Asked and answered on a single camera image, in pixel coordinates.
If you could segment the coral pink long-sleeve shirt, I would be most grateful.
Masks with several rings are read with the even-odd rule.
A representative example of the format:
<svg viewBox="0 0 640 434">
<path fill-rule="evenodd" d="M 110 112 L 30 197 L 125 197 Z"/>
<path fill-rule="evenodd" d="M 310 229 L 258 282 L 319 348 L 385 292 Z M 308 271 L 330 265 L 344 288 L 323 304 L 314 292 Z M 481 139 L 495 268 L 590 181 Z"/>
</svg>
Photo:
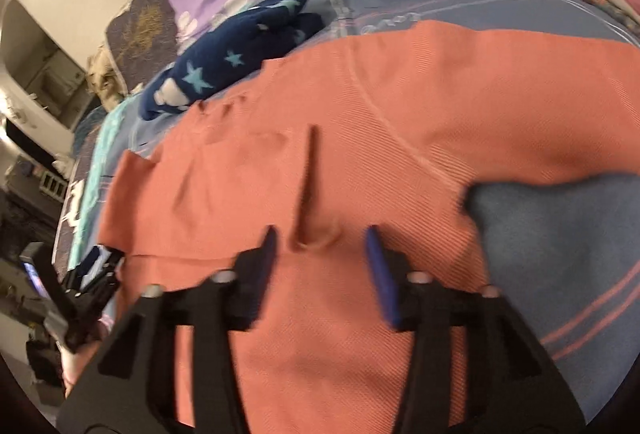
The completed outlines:
<svg viewBox="0 0 640 434">
<path fill-rule="evenodd" d="M 151 156 L 122 156 L 98 239 L 126 254 L 130 304 L 198 284 L 276 227 L 262 320 L 233 339 L 250 428 L 385 433 L 410 341 L 375 304 L 367 227 L 473 291 L 487 269 L 469 186 L 638 169 L 635 46 L 427 20 L 311 46 L 193 105 Z"/>
</svg>

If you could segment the beige crumpled clothes pile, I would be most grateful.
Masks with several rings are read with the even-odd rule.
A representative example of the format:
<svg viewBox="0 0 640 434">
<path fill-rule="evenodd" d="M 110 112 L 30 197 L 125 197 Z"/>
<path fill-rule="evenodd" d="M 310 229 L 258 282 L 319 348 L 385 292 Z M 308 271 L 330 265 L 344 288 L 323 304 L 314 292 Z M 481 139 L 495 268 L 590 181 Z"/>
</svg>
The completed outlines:
<svg viewBox="0 0 640 434">
<path fill-rule="evenodd" d="M 111 113 L 125 98 L 125 89 L 114 68 L 111 52 L 104 43 L 88 58 L 86 79 L 89 90 L 99 98 L 107 113 Z"/>
</svg>

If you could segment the dark deer-print bed sheet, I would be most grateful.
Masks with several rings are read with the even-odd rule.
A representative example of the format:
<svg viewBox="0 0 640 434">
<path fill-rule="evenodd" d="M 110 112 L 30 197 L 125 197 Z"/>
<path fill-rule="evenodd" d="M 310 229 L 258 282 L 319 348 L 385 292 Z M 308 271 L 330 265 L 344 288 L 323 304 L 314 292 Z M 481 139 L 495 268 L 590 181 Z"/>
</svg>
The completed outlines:
<svg viewBox="0 0 640 434">
<path fill-rule="evenodd" d="M 74 236 L 80 219 L 80 207 L 84 194 L 85 180 L 92 164 L 92 156 L 96 140 L 100 134 L 101 124 L 96 125 L 86 136 L 74 163 L 70 183 L 68 183 L 62 213 L 58 221 L 53 244 L 52 263 L 58 275 L 67 272 L 68 259 L 72 250 Z"/>
</svg>

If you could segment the dark tree-print pillow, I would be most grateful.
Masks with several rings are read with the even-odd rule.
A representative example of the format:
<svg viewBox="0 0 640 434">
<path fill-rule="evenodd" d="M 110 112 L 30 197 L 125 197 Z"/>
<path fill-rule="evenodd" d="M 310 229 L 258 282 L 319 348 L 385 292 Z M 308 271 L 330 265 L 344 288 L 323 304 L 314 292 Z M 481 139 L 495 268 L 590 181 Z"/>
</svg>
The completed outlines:
<svg viewBox="0 0 640 434">
<path fill-rule="evenodd" d="M 177 56 L 175 11 L 168 0 L 129 0 L 108 24 L 111 53 L 122 94 L 149 82 Z"/>
</svg>

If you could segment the navy star fleece blanket roll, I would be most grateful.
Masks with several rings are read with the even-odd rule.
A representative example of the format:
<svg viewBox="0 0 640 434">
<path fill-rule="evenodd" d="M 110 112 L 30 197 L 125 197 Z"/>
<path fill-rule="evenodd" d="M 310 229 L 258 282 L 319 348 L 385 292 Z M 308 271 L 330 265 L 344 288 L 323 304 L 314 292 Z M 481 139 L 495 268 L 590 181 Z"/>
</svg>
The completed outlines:
<svg viewBox="0 0 640 434">
<path fill-rule="evenodd" d="M 146 121 L 182 113 L 285 57 L 323 28 L 307 0 L 265 0 L 205 32 L 142 90 L 139 115 Z"/>
</svg>

